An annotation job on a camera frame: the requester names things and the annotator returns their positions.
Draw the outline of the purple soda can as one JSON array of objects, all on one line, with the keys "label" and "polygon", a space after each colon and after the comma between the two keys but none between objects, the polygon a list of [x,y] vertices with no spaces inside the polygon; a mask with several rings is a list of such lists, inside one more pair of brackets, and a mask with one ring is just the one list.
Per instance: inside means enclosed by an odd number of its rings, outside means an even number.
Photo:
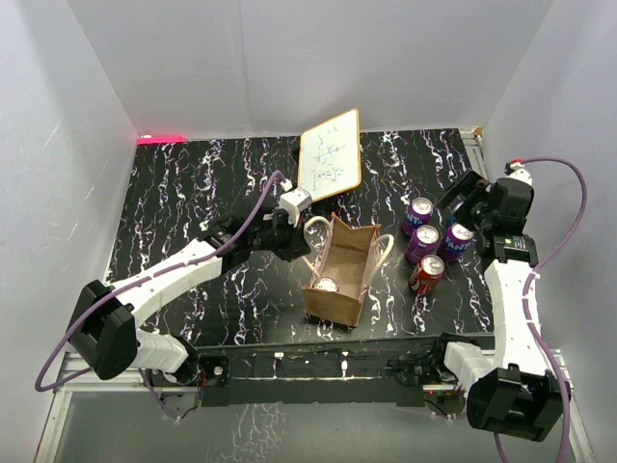
[{"label": "purple soda can", "polygon": [[417,228],[427,225],[433,215],[433,210],[434,207],[430,200],[423,197],[412,199],[405,212],[405,219],[401,226],[402,232],[411,236]]},{"label": "purple soda can", "polygon": [[433,254],[440,244],[440,232],[431,225],[418,227],[410,239],[405,257],[413,263],[419,263],[425,256]]}]

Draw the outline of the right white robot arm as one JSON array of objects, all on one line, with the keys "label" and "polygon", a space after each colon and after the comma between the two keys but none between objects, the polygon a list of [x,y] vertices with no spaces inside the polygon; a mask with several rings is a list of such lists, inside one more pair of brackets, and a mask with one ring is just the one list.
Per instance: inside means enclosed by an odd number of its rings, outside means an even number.
[{"label": "right white robot arm", "polygon": [[457,224],[473,232],[483,262],[494,317],[495,354],[461,337],[444,336],[431,374],[457,379],[467,395],[473,428],[542,442],[562,417],[571,398],[561,389],[551,361],[537,337],[540,324],[535,283],[535,241],[523,229],[534,199],[531,176],[520,168],[495,182],[469,171],[449,186],[439,209],[458,205]]}]

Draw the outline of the red soda can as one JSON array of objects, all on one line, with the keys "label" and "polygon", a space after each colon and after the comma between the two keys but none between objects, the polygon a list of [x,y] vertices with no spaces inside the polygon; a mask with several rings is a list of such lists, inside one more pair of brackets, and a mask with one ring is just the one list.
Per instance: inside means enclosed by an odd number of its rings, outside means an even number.
[{"label": "red soda can", "polygon": [[437,255],[427,255],[416,265],[409,287],[416,294],[429,294],[441,280],[445,270],[443,260]]}]

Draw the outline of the patterned canvas tote bag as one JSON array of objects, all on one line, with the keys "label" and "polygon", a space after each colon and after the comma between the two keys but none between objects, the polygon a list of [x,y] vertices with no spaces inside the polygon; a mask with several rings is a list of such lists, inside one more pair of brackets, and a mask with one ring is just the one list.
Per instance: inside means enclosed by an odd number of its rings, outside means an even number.
[{"label": "patterned canvas tote bag", "polygon": [[[311,279],[302,287],[304,312],[356,328],[365,295],[394,247],[394,236],[380,233],[378,225],[352,228],[336,215],[312,217],[304,230],[316,224],[325,226],[326,237],[316,261],[305,261]],[[320,277],[335,279],[338,292],[313,288],[314,281]]]}]

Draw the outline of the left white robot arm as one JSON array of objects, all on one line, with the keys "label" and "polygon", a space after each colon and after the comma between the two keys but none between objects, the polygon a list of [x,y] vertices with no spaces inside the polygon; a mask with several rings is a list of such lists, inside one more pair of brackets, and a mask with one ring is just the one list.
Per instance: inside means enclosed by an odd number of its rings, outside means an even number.
[{"label": "left white robot arm", "polygon": [[199,373],[197,351],[180,336],[143,330],[160,309],[191,288],[213,281],[267,251],[281,260],[305,257],[302,224],[282,209],[266,207],[250,224],[229,216],[211,224],[185,248],[135,277],[111,285],[99,280],[81,291],[69,323],[69,344],[94,374],[110,380],[129,368],[159,370],[187,385]]}]

